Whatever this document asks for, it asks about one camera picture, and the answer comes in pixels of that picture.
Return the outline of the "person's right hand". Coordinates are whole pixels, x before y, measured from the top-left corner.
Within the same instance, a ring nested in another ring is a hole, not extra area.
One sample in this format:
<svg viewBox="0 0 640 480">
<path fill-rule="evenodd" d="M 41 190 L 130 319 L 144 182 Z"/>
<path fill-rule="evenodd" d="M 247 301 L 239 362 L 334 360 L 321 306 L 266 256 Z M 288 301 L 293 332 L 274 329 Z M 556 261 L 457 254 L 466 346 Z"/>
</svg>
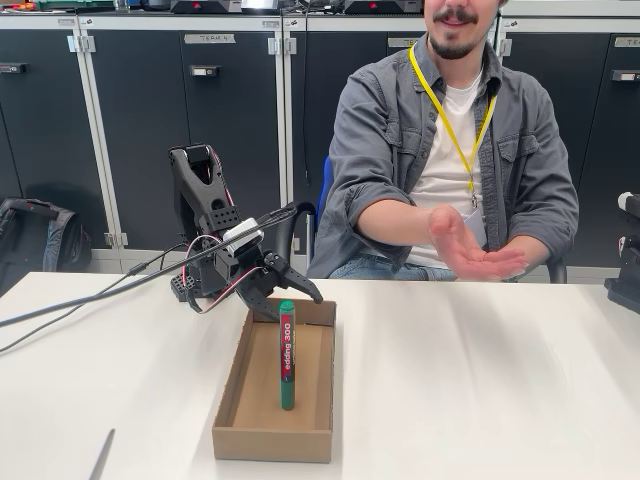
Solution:
<svg viewBox="0 0 640 480">
<path fill-rule="evenodd" d="M 521 273 L 527 266 L 521 250 L 483 250 L 462 216 L 451 206 L 431 210 L 428 232 L 440 260 L 460 280 L 504 279 Z"/>
</svg>

